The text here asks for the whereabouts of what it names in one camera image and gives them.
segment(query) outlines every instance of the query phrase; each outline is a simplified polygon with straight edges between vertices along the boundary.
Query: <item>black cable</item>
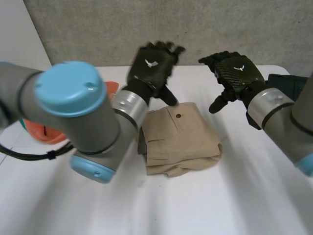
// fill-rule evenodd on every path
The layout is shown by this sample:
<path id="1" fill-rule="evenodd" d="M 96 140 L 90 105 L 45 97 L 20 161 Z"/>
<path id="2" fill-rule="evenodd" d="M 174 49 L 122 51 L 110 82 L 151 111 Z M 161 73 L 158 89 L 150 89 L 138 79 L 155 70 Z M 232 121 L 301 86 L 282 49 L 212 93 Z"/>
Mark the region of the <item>black cable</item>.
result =
<path id="1" fill-rule="evenodd" d="M 66 143 L 64 146 L 57 150 L 52 150 L 47 152 L 46 154 L 36 155 L 36 154 L 25 154 L 25 153 L 18 153 L 8 149 L 0 144 L 0 152 L 4 153 L 5 155 L 9 155 L 13 158 L 17 158 L 24 161 L 38 161 L 43 159 L 55 159 L 57 156 L 63 155 L 74 148 L 71 142 Z"/>

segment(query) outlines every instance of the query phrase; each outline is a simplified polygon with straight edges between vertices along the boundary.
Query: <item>light blue joint cap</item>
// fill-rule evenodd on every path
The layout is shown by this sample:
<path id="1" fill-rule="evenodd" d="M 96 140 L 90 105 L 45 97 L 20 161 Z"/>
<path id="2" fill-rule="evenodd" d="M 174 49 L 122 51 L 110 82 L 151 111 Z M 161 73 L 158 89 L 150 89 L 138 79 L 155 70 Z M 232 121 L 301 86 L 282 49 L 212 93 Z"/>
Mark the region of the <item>light blue joint cap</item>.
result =
<path id="1" fill-rule="evenodd" d="M 97 69 L 80 61 L 54 65 L 35 83 L 34 93 L 42 109 L 72 118 L 96 110 L 106 98 L 106 87 Z"/>
<path id="2" fill-rule="evenodd" d="M 104 165 L 92 162 L 86 158 L 73 155 L 70 159 L 70 167 L 77 173 L 99 183 L 110 182 L 115 171 Z"/>
<path id="3" fill-rule="evenodd" d="M 313 153 L 298 161 L 295 166 L 307 176 L 313 176 Z"/>

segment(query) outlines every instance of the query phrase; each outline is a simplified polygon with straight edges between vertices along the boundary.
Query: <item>dark green cloth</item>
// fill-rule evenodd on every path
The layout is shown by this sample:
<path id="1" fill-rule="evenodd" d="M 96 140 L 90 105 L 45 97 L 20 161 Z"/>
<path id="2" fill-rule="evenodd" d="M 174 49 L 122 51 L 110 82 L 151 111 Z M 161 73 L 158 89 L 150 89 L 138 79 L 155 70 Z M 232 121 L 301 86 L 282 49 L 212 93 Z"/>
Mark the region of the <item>dark green cloth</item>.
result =
<path id="1" fill-rule="evenodd" d="M 299 77 L 293 75 L 278 75 L 270 74 L 268 82 L 270 86 L 279 89 L 293 101 L 296 101 L 300 96 L 307 80 L 307 77 Z"/>

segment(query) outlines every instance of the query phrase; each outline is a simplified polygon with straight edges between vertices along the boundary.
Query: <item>white logo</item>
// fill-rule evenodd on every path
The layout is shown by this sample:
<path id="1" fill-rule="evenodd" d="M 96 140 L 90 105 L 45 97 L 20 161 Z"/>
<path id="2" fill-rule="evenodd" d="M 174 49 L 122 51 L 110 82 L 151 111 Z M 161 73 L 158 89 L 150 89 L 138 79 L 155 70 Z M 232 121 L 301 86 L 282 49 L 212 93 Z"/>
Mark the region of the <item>white logo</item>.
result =
<path id="1" fill-rule="evenodd" d="M 154 61 L 153 63 L 150 63 L 150 62 L 147 61 L 147 60 L 145 60 L 145 61 L 146 61 L 147 65 L 148 65 L 150 68 L 153 67 L 153 66 L 158 65 L 158 62 L 157 62 L 157 61 Z"/>
<path id="2" fill-rule="evenodd" d="M 236 70 L 240 70 L 240 71 L 243 71 L 244 70 L 244 68 L 245 68 L 245 66 L 243 65 L 243 67 L 242 68 L 235 68 L 234 67 L 234 69 L 236 69 Z"/>

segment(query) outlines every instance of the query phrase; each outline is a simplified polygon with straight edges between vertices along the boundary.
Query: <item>gray concrete wall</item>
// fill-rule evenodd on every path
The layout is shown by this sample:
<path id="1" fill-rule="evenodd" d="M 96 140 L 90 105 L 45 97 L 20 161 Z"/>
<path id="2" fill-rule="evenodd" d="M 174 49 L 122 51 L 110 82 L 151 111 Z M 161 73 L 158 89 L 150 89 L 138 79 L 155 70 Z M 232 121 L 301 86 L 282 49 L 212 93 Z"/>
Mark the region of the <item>gray concrete wall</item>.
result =
<path id="1" fill-rule="evenodd" d="M 297 75 L 313 70 L 312 0 L 24 0 L 51 62 L 129 65 L 139 45 L 171 40 L 181 65 L 224 50 Z"/>

